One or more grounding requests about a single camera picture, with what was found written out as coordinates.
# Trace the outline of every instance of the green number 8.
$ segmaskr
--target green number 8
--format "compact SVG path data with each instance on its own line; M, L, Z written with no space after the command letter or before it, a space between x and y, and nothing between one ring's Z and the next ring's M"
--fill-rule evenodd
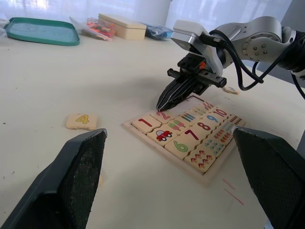
M173 143L175 144L175 147L181 152L185 153L189 150L189 148L184 144L178 144L178 142L176 142L176 141L174 141Z

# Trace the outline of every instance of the green tray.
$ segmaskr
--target green tray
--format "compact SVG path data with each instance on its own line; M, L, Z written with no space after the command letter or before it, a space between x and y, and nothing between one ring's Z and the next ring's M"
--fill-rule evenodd
M51 21L34 18L11 18L4 27L7 36L44 44L73 46L80 43L74 26L63 21Z

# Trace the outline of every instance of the white table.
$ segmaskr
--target white table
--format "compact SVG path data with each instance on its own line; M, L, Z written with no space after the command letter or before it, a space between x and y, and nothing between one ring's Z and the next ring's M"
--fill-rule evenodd
M186 54L171 41L150 39L110 43L81 36L74 47L0 40L0 225L64 143L85 132L66 129L67 115L90 112L108 138L104 184L88 229L262 229L267 217L237 150L202 187L120 126L155 108L172 80L166 71ZM224 77L237 86L233 66ZM294 148L305 129L303 99L294 85L273 77L238 96L213 86L202 98L226 103L251 127L277 133Z

